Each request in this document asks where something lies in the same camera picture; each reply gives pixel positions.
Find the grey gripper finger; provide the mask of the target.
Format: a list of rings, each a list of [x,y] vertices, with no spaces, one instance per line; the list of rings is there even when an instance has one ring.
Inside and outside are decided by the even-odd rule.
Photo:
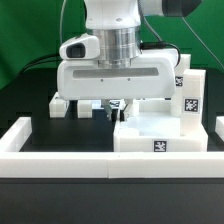
[[[116,118],[117,118],[117,110],[118,109],[113,109],[110,105],[109,105],[109,101],[110,100],[102,100],[102,105],[103,105],[103,109],[105,110],[105,112],[107,113],[107,118],[112,121],[115,122]]]
[[[120,102],[120,120],[126,121],[129,117],[133,115],[133,100],[132,99],[122,99]]]

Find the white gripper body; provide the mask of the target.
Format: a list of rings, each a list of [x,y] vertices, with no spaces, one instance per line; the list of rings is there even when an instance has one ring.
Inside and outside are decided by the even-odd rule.
[[[83,34],[62,44],[57,88],[65,100],[168,98],[175,93],[177,51],[150,49],[122,64],[101,66],[105,47]]]

